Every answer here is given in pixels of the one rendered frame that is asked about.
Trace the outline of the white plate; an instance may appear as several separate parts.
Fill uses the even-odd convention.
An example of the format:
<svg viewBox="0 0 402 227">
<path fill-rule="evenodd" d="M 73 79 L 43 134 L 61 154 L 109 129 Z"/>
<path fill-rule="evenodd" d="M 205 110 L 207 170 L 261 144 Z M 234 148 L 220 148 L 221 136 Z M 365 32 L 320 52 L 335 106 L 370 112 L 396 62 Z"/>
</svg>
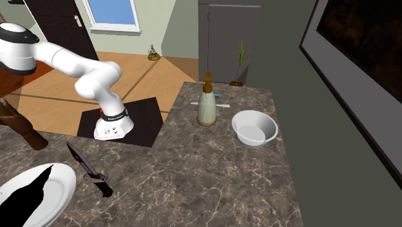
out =
<svg viewBox="0 0 402 227">
<path fill-rule="evenodd" d="M 61 215 L 75 191 L 77 177 L 74 170 L 67 164 L 46 163 L 30 168 L 0 186 L 0 204 L 2 204 L 14 191 L 30 184 L 51 165 L 51 174 L 43 188 L 43 201 L 23 227 L 50 227 Z"/>
</svg>

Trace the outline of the black robot stand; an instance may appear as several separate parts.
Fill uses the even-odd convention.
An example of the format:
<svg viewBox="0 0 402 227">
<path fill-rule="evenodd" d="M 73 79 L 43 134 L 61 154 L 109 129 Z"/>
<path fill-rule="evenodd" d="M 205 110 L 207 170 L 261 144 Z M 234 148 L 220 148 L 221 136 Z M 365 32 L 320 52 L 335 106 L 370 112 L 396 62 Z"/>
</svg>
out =
<svg viewBox="0 0 402 227">
<path fill-rule="evenodd" d="M 134 127 L 124 138 L 112 139 L 111 141 L 151 148 L 164 123 L 157 98 L 152 97 L 132 101 L 124 105 L 128 109 L 131 120 L 134 122 Z M 93 139 L 95 125 L 100 116 L 101 111 L 99 108 L 82 112 L 77 136 Z"/>
</svg>

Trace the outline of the dark brown door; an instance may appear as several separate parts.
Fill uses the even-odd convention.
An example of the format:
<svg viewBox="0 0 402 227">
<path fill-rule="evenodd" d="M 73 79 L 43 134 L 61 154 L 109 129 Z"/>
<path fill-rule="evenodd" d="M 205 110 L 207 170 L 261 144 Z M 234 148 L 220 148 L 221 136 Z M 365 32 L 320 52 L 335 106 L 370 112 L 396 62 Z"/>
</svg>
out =
<svg viewBox="0 0 402 227">
<path fill-rule="evenodd" d="M 46 40 L 98 60 L 74 0 L 24 0 Z"/>
</svg>

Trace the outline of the small figure on orange base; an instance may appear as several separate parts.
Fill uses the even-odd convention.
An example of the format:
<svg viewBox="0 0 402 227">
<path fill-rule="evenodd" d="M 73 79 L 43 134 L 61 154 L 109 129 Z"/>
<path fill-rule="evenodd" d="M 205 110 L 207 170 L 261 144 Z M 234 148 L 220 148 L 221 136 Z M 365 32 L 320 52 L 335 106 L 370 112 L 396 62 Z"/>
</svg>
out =
<svg viewBox="0 0 402 227">
<path fill-rule="evenodd" d="M 148 50 L 148 59 L 150 61 L 157 61 L 160 59 L 160 55 L 155 51 L 153 45 L 151 45 L 150 49 Z"/>
</svg>

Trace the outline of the cream soap dispenser brown pump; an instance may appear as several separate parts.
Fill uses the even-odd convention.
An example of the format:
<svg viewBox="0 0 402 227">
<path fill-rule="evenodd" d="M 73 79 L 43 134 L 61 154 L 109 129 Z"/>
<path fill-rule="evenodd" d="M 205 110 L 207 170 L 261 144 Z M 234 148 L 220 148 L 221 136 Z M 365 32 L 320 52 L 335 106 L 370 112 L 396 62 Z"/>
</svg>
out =
<svg viewBox="0 0 402 227">
<path fill-rule="evenodd" d="M 206 73 L 202 92 L 198 99 L 196 121 L 201 126 L 212 126 L 216 123 L 216 99 L 211 84 L 211 73 Z"/>
</svg>

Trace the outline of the white-framed window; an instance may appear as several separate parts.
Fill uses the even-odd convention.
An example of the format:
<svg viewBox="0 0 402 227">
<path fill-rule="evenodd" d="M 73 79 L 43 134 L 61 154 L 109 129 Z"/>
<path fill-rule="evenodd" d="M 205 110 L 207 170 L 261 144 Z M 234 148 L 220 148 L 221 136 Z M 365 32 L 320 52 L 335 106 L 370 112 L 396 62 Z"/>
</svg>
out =
<svg viewBox="0 0 402 227">
<path fill-rule="evenodd" d="M 82 0 L 90 30 L 141 33 L 135 0 Z"/>
</svg>

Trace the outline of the white flat utensil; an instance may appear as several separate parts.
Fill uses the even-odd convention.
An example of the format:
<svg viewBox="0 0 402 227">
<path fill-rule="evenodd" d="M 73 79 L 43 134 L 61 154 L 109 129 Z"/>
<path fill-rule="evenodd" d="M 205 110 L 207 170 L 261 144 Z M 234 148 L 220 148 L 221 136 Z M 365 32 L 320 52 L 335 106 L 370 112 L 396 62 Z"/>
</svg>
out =
<svg viewBox="0 0 402 227">
<path fill-rule="evenodd" d="M 192 102 L 193 105 L 198 105 L 198 102 Z M 230 108 L 230 104 L 215 104 L 215 106 L 223 107 L 223 108 Z"/>
</svg>

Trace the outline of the white bowl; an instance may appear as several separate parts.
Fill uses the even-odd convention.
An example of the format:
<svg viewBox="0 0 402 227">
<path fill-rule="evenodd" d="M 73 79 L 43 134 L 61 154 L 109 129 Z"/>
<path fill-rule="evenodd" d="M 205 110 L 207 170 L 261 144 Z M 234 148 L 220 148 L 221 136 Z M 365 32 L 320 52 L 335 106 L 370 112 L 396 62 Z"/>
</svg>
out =
<svg viewBox="0 0 402 227">
<path fill-rule="evenodd" d="M 275 120 L 263 112 L 243 110 L 232 118 L 232 127 L 239 140 L 248 146 L 262 146 L 278 135 Z"/>
</svg>

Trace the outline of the green potted plant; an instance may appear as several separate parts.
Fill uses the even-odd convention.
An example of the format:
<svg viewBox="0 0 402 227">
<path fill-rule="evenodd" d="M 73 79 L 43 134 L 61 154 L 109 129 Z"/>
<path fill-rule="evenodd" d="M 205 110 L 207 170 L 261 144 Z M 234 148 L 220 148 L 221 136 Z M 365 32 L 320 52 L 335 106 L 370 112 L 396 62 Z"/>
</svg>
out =
<svg viewBox="0 0 402 227">
<path fill-rule="evenodd" d="M 234 55 L 237 58 L 237 69 L 236 69 L 236 77 L 235 80 L 229 82 L 230 86 L 239 86 L 239 76 L 240 76 L 240 68 L 244 62 L 246 62 L 249 55 L 247 55 L 247 51 L 250 48 L 250 44 L 247 46 L 244 45 L 244 41 L 240 40 L 236 42 L 236 48 L 234 48 Z"/>
</svg>

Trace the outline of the grey refrigerator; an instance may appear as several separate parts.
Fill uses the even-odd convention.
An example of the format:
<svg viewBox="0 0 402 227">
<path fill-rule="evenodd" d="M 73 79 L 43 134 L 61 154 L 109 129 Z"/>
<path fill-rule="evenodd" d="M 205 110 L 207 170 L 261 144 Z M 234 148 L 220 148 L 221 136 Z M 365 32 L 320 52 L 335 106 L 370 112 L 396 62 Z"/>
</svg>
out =
<svg viewBox="0 0 402 227">
<path fill-rule="evenodd" d="M 211 73 L 212 82 L 235 80 L 236 42 L 250 44 L 239 81 L 246 82 L 262 0 L 198 0 L 198 71 L 202 80 Z"/>
</svg>

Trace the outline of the brown wooden turned post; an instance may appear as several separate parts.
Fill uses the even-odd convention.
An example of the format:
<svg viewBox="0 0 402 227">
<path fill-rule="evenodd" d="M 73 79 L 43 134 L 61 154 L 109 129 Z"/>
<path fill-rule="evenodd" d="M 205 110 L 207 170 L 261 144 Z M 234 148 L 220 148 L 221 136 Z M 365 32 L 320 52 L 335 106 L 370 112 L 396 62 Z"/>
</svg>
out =
<svg viewBox="0 0 402 227">
<path fill-rule="evenodd" d="M 34 150 L 47 147 L 48 141 L 5 98 L 0 98 L 0 121 L 20 134 Z"/>
</svg>

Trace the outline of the black-handled combat knife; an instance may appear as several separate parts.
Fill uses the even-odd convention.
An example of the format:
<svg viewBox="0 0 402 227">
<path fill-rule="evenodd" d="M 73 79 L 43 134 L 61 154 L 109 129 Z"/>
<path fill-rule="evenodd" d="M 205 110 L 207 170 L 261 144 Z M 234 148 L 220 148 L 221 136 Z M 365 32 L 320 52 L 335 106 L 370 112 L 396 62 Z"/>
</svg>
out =
<svg viewBox="0 0 402 227">
<path fill-rule="evenodd" d="M 72 154 L 73 158 L 80 163 L 80 165 L 85 169 L 86 174 L 84 175 L 84 180 L 94 183 L 97 188 L 102 192 L 103 197 L 111 197 L 113 190 L 107 184 L 107 177 L 101 173 L 98 173 L 95 168 L 90 164 L 90 162 L 85 158 L 85 156 L 74 147 L 70 142 L 66 141 L 66 145 Z"/>
</svg>

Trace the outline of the dark framed wall picture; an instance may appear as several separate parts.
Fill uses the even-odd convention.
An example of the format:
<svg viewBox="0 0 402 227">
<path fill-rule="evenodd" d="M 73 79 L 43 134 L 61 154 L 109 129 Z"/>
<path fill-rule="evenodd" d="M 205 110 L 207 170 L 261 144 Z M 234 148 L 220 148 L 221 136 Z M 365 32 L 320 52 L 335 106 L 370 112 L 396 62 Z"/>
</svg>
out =
<svg viewBox="0 0 402 227">
<path fill-rule="evenodd" d="M 402 0 L 316 0 L 300 50 L 402 190 Z"/>
</svg>

